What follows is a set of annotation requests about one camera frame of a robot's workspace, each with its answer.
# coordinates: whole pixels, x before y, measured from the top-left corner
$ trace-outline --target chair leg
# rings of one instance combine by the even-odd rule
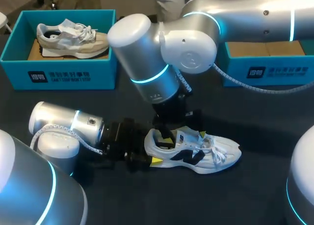
[[[8,24],[5,24],[5,27],[7,28],[8,31],[10,31],[10,33],[12,33],[12,29],[8,26]]]

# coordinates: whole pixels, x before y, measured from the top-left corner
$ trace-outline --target black n logo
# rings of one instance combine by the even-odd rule
[[[202,150],[196,153],[193,157],[193,150],[182,150],[170,160],[183,160],[183,162],[190,165],[196,165],[198,162],[203,160],[205,154]]]

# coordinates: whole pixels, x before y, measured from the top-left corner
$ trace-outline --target beige sneaker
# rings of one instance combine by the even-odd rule
[[[85,59],[95,57],[109,48],[107,34],[67,19],[56,26],[39,24],[37,39],[43,48],[44,57],[71,55]]]

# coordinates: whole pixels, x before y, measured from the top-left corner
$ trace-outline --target person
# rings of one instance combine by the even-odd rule
[[[189,0],[156,0],[157,19],[159,22],[170,22],[180,17],[181,11]]]

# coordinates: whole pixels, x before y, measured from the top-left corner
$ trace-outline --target yellow tag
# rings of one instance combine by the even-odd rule
[[[158,165],[158,164],[160,164],[161,162],[162,162],[162,159],[158,159],[158,158],[153,157],[150,166]]]
[[[152,158],[152,164],[153,163],[159,163],[161,161],[162,161],[162,159],[158,159],[158,158],[155,158],[155,157]]]
[[[200,134],[201,134],[202,138],[204,138],[206,131],[200,132]]]

